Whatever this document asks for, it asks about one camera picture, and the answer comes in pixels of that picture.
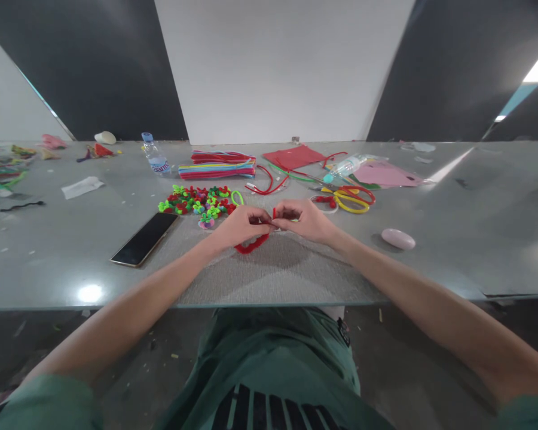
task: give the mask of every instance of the scissor handle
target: scissor handle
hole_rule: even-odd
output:
[[[371,201],[367,201],[365,199],[363,199],[361,196],[358,195],[359,191],[363,191],[365,194],[368,194],[370,197],[371,197]],[[339,187],[339,189],[337,190],[338,193],[340,194],[345,194],[345,195],[348,195],[348,196],[351,196],[352,198],[355,198],[357,200],[360,200],[364,203],[367,203],[369,206],[372,206],[375,204],[375,202],[377,201],[377,199],[375,198],[375,195],[367,190],[367,188],[363,188],[363,187],[360,187],[360,186],[356,186],[356,185],[343,185],[342,187]]]
[[[356,198],[348,196],[347,194],[341,194],[338,191],[335,192],[333,195],[335,196],[335,201],[337,202],[337,204],[341,208],[345,209],[345,211],[347,212],[360,214],[360,213],[365,213],[369,210],[369,204],[365,202],[363,199],[356,199]],[[363,206],[363,209],[353,209],[345,205],[345,203],[343,203],[343,200],[349,200],[349,201],[355,202],[356,204]]]

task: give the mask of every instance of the person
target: person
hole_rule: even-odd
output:
[[[272,220],[263,209],[239,206],[187,254],[96,312],[0,405],[0,430],[102,428],[89,387],[98,375],[151,329],[214,257],[277,228],[338,252],[470,367],[498,402],[498,428],[538,429],[538,353],[522,339],[467,300],[350,237],[310,201],[282,201],[276,213]],[[271,224],[251,224],[259,219]],[[392,428],[362,402],[359,389],[342,324],[322,311],[220,309],[184,389],[154,428]]]

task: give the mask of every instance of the hand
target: hand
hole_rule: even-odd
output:
[[[277,230],[270,224],[255,225],[251,223],[271,222],[271,216],[263,209],[240,205],[211,233],[208,240],[215,248],[221,250],[239,245],[253,237],[269,234]]]
[[[309,199],[281,200],[276,207],[276,215],[271,224],[311,242],[332,246],[333,240],[342,233]]]

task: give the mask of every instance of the red felt sheet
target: red felt sheet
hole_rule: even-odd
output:
[[[263,154],[263,156],[284,170],[294,170],[326,159],[326,156],[312,150],[306,145],[294,146],[290,149],[283,149],[275,152],[268,152]]]

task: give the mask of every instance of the pink sheet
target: pink sheet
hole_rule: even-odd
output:
[[[418,186],[423,181],[418,176],[387,161],[369,161],[361,165],[354,175],[361,182],[379,185]]]

